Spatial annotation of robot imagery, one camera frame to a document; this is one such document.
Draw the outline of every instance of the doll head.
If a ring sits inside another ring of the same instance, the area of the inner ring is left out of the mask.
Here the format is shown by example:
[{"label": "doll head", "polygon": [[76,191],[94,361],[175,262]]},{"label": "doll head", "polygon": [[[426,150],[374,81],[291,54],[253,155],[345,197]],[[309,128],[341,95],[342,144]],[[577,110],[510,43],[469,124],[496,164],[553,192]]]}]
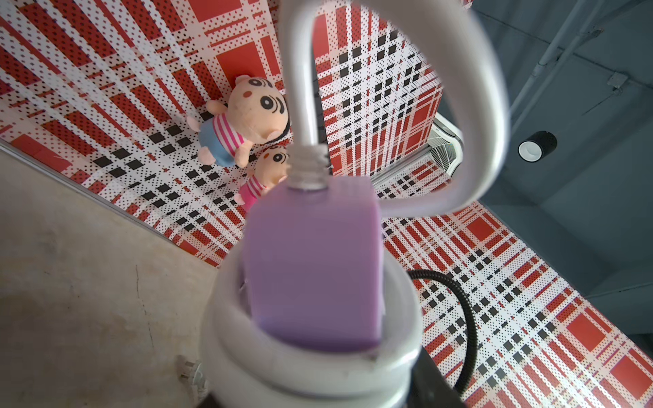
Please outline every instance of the doll head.
[{"label": "doll head", "polygon": [[267,148],[256,160],[254,176],[265,187],[272,188],[288,174],[288,152],[281,145]]},{"label": "doll head", "polygon": [[288,107],[272,82],[241,75],[229,97],[227,120],[250,142],[265,144],[287,132]]}]

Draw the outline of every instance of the striped shirt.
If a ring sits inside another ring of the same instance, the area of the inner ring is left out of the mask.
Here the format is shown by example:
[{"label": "striped shirt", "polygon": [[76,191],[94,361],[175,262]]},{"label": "striped shirt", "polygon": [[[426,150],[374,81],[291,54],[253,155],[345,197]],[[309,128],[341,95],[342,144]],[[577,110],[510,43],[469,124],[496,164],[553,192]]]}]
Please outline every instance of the striped shirt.
[{"label": "striped shirt", "polygon": [[226,114],[214,116],[213,130],[222,146],[235,157],[236,150],[245,142],[245,139],[229,125]]},{"label": "striped shirt", "polygon": [[256,179],[256,176],[250,177],[245,186],[251,195],[256,198],[260,198],[263,195],[263,190],[267,188]]}]

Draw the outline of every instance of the plush toy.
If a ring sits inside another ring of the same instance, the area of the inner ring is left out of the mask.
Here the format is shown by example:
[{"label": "plush toy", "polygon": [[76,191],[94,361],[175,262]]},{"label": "plush toy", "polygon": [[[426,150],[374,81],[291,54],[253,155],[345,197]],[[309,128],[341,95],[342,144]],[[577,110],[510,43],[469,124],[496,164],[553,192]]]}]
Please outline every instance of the plush toy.
[{"label": "plush toy", "polygon": [[288,173],[288,153],[286,148],[277,145],[266,149],[256,160],[254,170],[248,170],[249,178],[234,196],[236,203],[245,211],[267,194],[271,188],[282,182]]},{"label": "plush toy", "polygon": [[265,78],[237,77],[229,108],[209,101],[206,109],[214,115],[211,120],[200,124],[195,118],[186,118],[191,129],[199,132],[202,147],[197,158],[203,165],[245,167],[254,144],[285,136],[290,127],[283,96]]}]

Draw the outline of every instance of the purple cube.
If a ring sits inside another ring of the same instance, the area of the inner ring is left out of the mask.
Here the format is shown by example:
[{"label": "purple cube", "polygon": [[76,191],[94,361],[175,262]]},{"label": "purple cube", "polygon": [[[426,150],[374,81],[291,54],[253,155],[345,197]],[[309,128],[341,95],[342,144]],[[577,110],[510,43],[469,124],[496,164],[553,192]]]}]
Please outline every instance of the purple cube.
[{"label": "purple cube", "polygon": [[381,342],[381,216],[369,177],[328,189],[282,183],[252,207],[243,239],[251,315],[277,339],[317,351]]}]

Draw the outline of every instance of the plaid pattern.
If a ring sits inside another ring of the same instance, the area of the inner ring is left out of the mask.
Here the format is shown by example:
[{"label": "plaid pattern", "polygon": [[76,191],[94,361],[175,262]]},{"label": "plaid pattern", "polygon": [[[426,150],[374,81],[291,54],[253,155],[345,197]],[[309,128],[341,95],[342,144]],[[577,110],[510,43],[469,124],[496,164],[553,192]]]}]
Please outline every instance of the plaid pattern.
[{"label": "plaid pattern", "polygon": [[[424,160],[377,188],[424,194],[447,175]],[[422,219],[386,219],[385,247],[404,268],[452,275],[479,331],[470,407],[651,407],[653,362],[478,202]],[[453,385],[466,330],[455,297],[418,281],[424,346]]]},{"label": "plaid pattern", "polygon": [[[200,165],[184,117],[210,119],[204,103],[226,102],[241,74],[284,92],[278,11],[276,0],[4,0],[0,139],[218,266],[241,236],[232,198],[247,176]],[[313,51],[335,175],[374,174],[426,141],[441,84],[392,24],[327,3]],[[424,162],[378,193],[446,183]],[[384,231],[404,267],[453,274],[471,294],[470,406],[653,406],[651,360],[480,204]],[[453,384],[462,314],[441,287],[417,289],[425,347]]]}]

